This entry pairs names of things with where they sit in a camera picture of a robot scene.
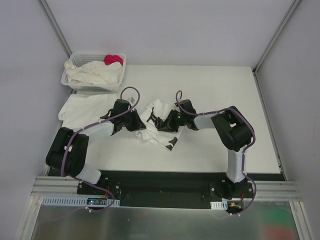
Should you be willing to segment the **white t shirt stack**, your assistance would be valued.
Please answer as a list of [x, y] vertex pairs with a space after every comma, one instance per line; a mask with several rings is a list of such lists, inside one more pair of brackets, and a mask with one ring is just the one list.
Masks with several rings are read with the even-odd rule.
[[77, 130], [105, 116], [117, 98], [117, 94], [72, 94], [61, 108], [58, 119], [63, 127]]

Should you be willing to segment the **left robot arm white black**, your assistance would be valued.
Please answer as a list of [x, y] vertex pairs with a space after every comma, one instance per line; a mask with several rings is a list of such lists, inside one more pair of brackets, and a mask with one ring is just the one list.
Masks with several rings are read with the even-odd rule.
[[145, 130], [138, 111], [129, 101], [117, 99], [106, 115], [74, 131], [61, 127], [48, 151], [45, 163], [64, 176], [88, 183], [88, 188], [99, 195], [108, 185], [108, 177], [101, 170], [86, 163], [88, 146], [103, 138], [111, 137], [126, 128], [129, 132]]

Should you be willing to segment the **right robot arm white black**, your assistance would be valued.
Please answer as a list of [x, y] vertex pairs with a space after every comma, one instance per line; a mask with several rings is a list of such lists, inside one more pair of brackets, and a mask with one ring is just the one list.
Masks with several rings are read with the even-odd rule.
[[179, 127], [190, 130], [215, 129], [227, 148], [227, 171], [225, 181], [216, 188], [230, 197], [242, 193], [248, 182], [245, 173], [246, 151], [255, 142], [252, 126], [235, 106], [205, 113], [197, 113], [189, 99], [176, 102], [177, 110], [171, 109], [165, 120], [152, 116], [155, 127], [160, 132], [176, 133]]

